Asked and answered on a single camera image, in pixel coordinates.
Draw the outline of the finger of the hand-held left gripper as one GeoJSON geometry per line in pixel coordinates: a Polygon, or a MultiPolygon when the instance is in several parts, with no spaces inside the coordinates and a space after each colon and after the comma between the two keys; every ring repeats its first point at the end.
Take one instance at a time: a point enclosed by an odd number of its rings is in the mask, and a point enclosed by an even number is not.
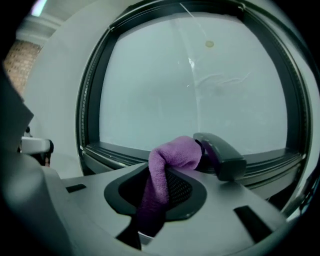
{"type": "Polygon", "coordinates": [[[24,154],[52,153],[54,144],[50,139],[22,137],[21,151],[24,154]]]}

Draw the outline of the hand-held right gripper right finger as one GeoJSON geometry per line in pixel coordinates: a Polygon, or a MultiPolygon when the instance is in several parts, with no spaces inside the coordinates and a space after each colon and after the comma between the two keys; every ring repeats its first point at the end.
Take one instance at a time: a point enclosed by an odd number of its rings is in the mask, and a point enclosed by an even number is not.
{"type": "Polygon", "coordinates": [[[235,213],[248,206],[273,232],[284,227],[285,217],[268,201],[236,182],[223,182],[195,170],[179,173],[200,182],[206,189],[203,206],[187,220],[166,222],[146,252],[156,256],[224,256],[255,244],[235,213]]]}

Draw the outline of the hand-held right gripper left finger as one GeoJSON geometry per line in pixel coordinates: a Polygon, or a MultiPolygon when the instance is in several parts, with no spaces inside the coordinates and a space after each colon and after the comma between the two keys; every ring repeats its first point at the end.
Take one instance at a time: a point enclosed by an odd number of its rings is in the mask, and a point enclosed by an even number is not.
{"type": "Polygon", "coordinates": [[[49,168],[50,186],[62,186],[68,198],[100,228],[123,243],[141,249],[137,209],[142,201],[148,165],[136,164],[100,174],[60,179],[49,168]]]}

